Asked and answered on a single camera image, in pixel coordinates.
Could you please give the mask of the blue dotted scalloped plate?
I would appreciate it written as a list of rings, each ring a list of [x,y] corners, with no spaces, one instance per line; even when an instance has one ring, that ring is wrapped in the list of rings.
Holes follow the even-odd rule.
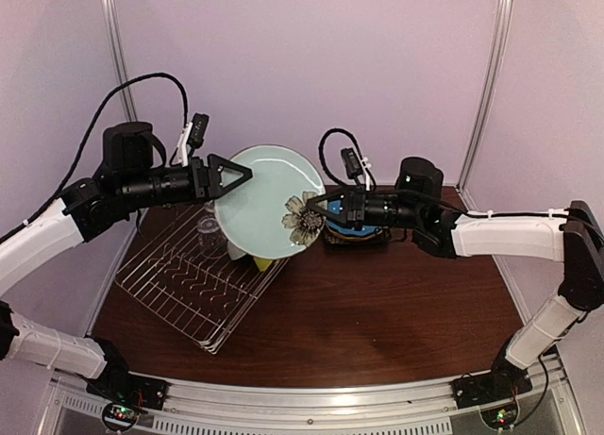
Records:
[[[378,226],[363,225],[360,229],[345,226],[340,199],[329,201],[327,209],[330,213],[326,225],[327,231],[341,240],[348,242],[369,241],[384,232],[384,229]]]

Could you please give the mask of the yellow dotted scalloped plate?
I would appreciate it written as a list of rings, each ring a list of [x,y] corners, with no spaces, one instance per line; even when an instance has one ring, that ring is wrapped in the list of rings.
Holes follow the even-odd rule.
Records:
[[[367,231],[354,229],[341,230],[327,226],[326,233],[345,243],[364,243],[379,238],[383,234],[383,230],[381,228],[373,228]]]

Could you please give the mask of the black floral square plate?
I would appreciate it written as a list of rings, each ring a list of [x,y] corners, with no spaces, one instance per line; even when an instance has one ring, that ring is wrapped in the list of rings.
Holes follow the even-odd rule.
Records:
[[[388,243],[392,238],[389,232],[380,230],[369,236],[344,236],[338,232],[326,230],[323,232],[323,240],[326,244],[341,247],[361,247],[371,245],[382,245]]]

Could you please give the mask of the light teal floral plate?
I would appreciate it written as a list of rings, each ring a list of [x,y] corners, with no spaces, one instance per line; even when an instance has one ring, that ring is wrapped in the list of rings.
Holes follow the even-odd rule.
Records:
[[[252,178],[214,203],[227,240],[260,259],[284,259],[310,247],[325,218],[307,202],[326,192],[312,163],[280,145],[256,145],[231,161],[252,171]]]

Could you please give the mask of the lime green bowl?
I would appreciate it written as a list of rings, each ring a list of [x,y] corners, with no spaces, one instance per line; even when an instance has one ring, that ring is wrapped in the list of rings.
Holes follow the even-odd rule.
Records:
[[[267,271],[271,265],[275,262],[273,259],[263,259],[263,258],[258,258],[258,257],[254,257],[253,258],[258,270],[261,273],[264,273],[265,271]]]

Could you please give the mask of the pale striped bowl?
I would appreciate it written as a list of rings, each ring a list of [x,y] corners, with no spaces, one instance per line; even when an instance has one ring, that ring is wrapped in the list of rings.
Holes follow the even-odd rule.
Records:
[[[226,249],[231,260],[239,260],[246,256],[246,253],[241,248],[231,242],[227,243]]]

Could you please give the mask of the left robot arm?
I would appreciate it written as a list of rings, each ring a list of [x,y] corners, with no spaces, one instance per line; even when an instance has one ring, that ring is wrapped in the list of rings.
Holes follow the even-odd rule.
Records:
[[[210,154],[188,153],[201,144],[206,116],[186,124],[176,150],[178,163],[155,166],[165,148],[147,122],[128,122],[103,134],[103,159],[91,178],[59,192],[19,232],[1,243],[1,291],[6,293],[59,254],[88,243],[139,210],[216,200],[249,181],[251,169]],[[71,336],[42,326],[1,305],[1,357],[27,360],[91,381],[116,401],[126,401],[136,382],[110,343]]]

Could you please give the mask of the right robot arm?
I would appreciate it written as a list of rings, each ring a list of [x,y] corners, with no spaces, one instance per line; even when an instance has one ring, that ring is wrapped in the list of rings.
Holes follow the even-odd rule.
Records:
[[[443,259],[511,256],[564,266],[563,280],[497,354],[484,391],[500,399],[522,387],[527,369],[568,330],[603,304],[603,235],[589,206],[574,201],[544,212],[463,211],[442,200],[442,172],[427,159],[405,158],[391,191],[341,185],[309,199],[309,210],[347,228],[411,232],[427,254]]]

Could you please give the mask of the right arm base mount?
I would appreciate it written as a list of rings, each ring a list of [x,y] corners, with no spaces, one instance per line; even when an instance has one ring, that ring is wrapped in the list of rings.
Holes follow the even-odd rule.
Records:
[[[533,389],[530,378],[492,371],[477,375],[464,374],[451,383],[458,409],[484,406],[498,401],[514,399],[518,394]]]

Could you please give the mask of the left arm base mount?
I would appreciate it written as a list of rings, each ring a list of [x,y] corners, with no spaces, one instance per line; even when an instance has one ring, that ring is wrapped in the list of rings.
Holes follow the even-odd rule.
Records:
[[[133,410],[162,410],[167,396],[165,380],[126,373],[124,376],[86,378],[86,391]]]

